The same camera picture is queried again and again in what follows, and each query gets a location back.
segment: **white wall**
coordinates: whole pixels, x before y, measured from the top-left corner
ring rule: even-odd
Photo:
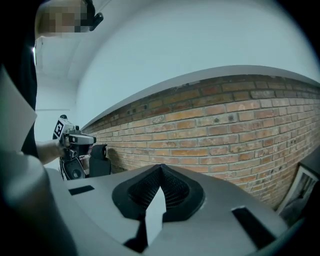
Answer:
[[[45,142],[52,140],[54,128],[61,115],[66,115],[72,123],[76,123],[77,84],[41,74],[37,74],[37,83],[34,137],[36,141]],[[59,162],[56,159],[45,166],[57,169]]]
[[[76,97],[80,127],[139,98],[201,79],[278,75],[317,84],[300,30],[266,1],[160,0],[99,49]]]

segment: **white ceiling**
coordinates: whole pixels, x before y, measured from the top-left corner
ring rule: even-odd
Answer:
[[[78,82],[102,43],[134,13],[156,0],[93,0],[104,20],[92,32],[41,37],[36,42],[36,71],[59,80]]]

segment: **brick wall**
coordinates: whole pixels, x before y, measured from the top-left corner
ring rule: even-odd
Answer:
[[[273,208],[320,142],[320,90],[282,77],[212,78],[155,93],[87,129],[117,172],[165,163],[228,180]]]

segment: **black rubber grille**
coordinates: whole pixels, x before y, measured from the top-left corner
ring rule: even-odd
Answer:
[[[129,197],[147,209],[159,187],[163,190],[166,210],[180,205],[189,194],[188,185],[168,171],[159,168],[129,188]]]

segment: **person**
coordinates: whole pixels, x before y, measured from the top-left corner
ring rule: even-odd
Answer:
[[[18,3],[6,0],[1,5],[3,35],[9,39],[1,42],[2,63],[21,95],[35,110],[37,76],[33,48],[36,40],[88,31],[93,23],[95,7],[92,0],[23,0]],[[59,140],[35,141],[34,124],[22,152],[37,157],[42,164],[64,156]]]

